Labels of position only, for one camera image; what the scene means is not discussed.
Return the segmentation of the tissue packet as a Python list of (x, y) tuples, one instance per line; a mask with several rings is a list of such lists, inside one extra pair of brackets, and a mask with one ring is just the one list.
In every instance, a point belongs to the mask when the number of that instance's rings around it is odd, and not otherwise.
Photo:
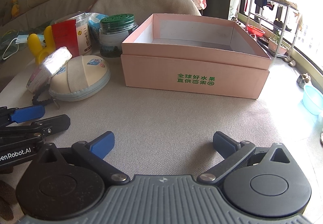
[(35, 93), (46, 84), (56, 73), (72, 58), (72, 54), (66, 47), (60, 47), (47, 56), (31, 74), (26, 88)]

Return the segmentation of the beige round zip pouch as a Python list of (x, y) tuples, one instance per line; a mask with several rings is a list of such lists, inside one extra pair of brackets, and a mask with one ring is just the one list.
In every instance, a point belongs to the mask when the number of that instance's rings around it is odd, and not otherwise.
[(106, 60), (95, 55), (78, 56), (51, 78), (49, 94), (59, 101), (81, 101), (102, 90), (110, 78)]

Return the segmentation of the yellow rubber toy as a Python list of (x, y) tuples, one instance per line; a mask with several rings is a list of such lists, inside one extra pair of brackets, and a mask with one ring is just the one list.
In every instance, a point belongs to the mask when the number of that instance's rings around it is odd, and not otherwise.
[(32, 33), (28, 36), (27, 45), (30, 52), (35, 57), (36, 65), (41, 64), (46, 57), (48, 57), (56, 50), (51, 25), (46, 27), (44, 31), (44, 41), (45, 46), (42, 45), (40, 38), (35, 33)]

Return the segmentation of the blue face mask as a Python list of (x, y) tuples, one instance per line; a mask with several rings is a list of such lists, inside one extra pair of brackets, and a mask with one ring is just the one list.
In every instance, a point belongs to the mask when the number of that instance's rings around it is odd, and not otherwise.
[(1, 36), (1, 61), (5, 61), (19, 51), (20, 45), (27, 43), (28, 34), (9, 30)]

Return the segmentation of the blue mask package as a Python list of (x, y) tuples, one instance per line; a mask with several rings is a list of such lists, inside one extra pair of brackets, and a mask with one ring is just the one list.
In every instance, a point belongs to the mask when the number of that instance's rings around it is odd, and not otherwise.
[(105, 14), (87, 12), (86, 17), (88, 20), (88, 27), (90, 30), (90, 34), (96, 43), (102, 44), (100, 41), (100, 21), (107, 17)]

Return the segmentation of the red paper packet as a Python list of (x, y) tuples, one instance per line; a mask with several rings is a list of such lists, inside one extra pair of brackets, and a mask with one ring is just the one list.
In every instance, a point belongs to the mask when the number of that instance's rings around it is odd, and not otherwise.
[(66, 47), (72, 57), (79, 56), (76, 20), (66, 20), (51, 26), (56, 49)]

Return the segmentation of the light blue plastic basin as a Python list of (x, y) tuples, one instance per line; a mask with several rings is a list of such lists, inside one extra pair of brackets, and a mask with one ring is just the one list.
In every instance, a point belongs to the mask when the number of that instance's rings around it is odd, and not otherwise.
[(306, 84), (303, 88), (303, 105), (313, 115), (322, 113), (322, 93), (313, 85)]

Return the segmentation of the white tea canister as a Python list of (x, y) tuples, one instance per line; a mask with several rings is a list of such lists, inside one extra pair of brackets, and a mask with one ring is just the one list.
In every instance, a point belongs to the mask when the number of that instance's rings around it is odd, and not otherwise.
[(76, 20), (79, 56), (89, 54), (92, 50), (92, 45), (86, 12), (78, 11), (76, 13), (55, 20), (53, 24), (57, 24), (66, 20)]

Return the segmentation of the pink cardboard box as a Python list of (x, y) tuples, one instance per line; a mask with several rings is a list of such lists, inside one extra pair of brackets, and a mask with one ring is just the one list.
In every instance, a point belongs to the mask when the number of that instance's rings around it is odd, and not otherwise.
[(238, 24), (153, 14), (122, 43), (129, 87), (256, 99), (271, 57)]

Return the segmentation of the yellow plush bird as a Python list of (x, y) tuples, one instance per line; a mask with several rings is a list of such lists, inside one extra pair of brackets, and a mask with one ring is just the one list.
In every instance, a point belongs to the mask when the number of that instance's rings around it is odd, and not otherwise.
[(11, 0), (11, 3), (12, 3), (12, 9), (11, 9), (12, 18), (16, 18), (20, 14), (20, 6), (18, 4), (18, 0)]

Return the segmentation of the potted plant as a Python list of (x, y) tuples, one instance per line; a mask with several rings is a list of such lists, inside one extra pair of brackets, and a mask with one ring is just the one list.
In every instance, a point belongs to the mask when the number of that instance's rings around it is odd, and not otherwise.
[(270, 36), (268, 38), (268, 48), (273, 52), (276, 53), (278, 50), (278, 54), (284, 55), (288, 48), (284, 46), (283, 42), (281, 42), (280, 46), (278, 46), (278, 43), (280, 41), (280, 31), (276, 30), (273, 34), (273, 36)]

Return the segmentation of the green lid glass jar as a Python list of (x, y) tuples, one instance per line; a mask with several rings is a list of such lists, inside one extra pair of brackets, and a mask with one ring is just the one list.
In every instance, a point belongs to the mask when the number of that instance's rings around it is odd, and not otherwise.
[(99, 42), (102, 57), (120, 57), (122, 42), (137, 29), (133, 14), (117, 14), (100, 20)]

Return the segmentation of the red plastic basin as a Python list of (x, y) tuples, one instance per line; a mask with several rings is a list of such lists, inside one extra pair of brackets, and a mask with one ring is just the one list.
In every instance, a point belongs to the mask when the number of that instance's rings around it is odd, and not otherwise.
[(246, 30), (251, 36), (255, 38), (262, 37), (265, 34), (263, 30), (250, 24), (246, 25)]

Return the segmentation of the metal shelf rack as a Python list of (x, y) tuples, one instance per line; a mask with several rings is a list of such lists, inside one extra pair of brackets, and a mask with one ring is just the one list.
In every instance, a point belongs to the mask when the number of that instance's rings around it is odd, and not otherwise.
[[(263, 16), (263, 9), (265, 7), (268, 7), (270, 9), (285, 8), (286, 12), (285, 12), (284, 21), (280, 21), (279, 19), (275, 19), (275, 20), (271, 21), (271, 20), (265, 18)], [(278, 43), (278, 46), (280, 46), (281, 42), (283, 42), (284, 34), (286, 32), (291, 32), (293, 30), (287, 26), (288, 14), (290, 12), (293, 12), (294, 17), (297, 18), (297, 20), (296, 20), (297, 26), (294, 29), (295, 33), (294, 33), (294, 39), (292, 41), (292, 44), (289, 47), (284, 45), (288, 48), (287, 52), (284, 55), (278, 54), (278, 50), (276, 51), (276, 53), (273, 53), (268, 48), (268, 38), (270, 36), (273, 36), (273, 34), (276, 30), (279, 30), (280, 31), (280, 41)], [(259, 43), (260, 46), (263, 47), (263, 49), (265, 49), (267, 51), (267, 53), (269, 53), (271, 56), (273, 56), (274, 58), (277, 58), (277, 57), (281, 58), (285, 62), (289, 63), (290, 66), (294, 67), (296, 65), (296, 62), (295, 62), (295, 60), (292, 59), (291, 53), (293, 52), (298, 32), (299, 32), (299, 30), (302, 29), (302, 15), (297, 10), (297, 6), (291, 2), (288, 2), (287, 0), (250, 0), (250, 6), (249, 6), (249, 10), (248, 10), (246, 25), (250, 24), (250, 25), (253, 25), (253, 26), (258, 27), (261, 30), (263, 30), (262, 29), (263, 22), (265, 22), (273, 27), (273, 34), (272, 35), (264, 34), (262, 37), (258, 37), (258, 38), (253, 37), (254, 40), (257, 43)]]

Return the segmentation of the beige sofa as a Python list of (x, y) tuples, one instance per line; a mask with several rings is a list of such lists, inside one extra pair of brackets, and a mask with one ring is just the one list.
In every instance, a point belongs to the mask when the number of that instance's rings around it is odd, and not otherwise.
[(192, 0), (49, 0), (1, 26), (1, 34), (9, 30), (32, 30), (78, 11), (105, 15), (131, 13), (139, 25), (153, 13), (200, 15)]

